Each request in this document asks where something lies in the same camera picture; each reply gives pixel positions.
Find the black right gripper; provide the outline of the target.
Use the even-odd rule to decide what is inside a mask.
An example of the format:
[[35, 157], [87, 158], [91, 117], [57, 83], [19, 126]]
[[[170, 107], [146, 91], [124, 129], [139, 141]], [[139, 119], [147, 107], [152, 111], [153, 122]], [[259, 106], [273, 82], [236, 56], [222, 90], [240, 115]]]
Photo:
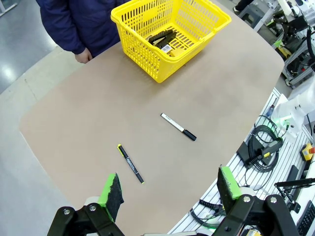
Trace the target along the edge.
[[286, 16], [281, 18], [273, 18], [269, 25], [272, 24], [281, 24], [283, 28], [283, 37], [280, 39], [278, 38], [272, 45], [273, 48], [282, 48], [287, 46], [293, 38], [295, 37], [296, 33], [305, 30], [308, 28], [308, 23], [305, 20], [303, 15], [295, 17], [293, 20], [288, 21]]

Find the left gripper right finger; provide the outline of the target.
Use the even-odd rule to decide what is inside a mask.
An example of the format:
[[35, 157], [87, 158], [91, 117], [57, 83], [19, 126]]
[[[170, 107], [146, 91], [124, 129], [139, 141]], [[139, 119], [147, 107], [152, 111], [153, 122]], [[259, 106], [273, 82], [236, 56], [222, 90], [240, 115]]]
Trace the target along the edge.
[[263, 236], [298, 236], [295, 222], [279, 195], [264, 200], [243, 194], [228, 166], [219, 167], [217, 188], [226, 217], [215, 236], [236, 236], [244, 226], [255, 226]]

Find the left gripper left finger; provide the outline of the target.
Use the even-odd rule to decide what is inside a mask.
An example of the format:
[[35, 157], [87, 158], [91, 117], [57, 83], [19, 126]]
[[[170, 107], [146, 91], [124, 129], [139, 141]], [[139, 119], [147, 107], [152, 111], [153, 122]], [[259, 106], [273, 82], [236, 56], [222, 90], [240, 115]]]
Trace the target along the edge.
[[96, 203], [79, 210], [70, 206], [59, 208], [48, 231], [49, 236], [122, 236], [116, 217], [124, 203], [117, 174], [110, 174]]

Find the person's right hand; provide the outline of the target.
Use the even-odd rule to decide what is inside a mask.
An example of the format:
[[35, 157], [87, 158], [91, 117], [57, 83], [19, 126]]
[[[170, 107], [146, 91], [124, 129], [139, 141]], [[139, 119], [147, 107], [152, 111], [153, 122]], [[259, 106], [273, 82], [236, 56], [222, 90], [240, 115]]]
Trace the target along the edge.
[[86, 48], [82, 53], [75, 55], [75, 59], [79, 63], [86, 64], [93, 59], [91, 52]]

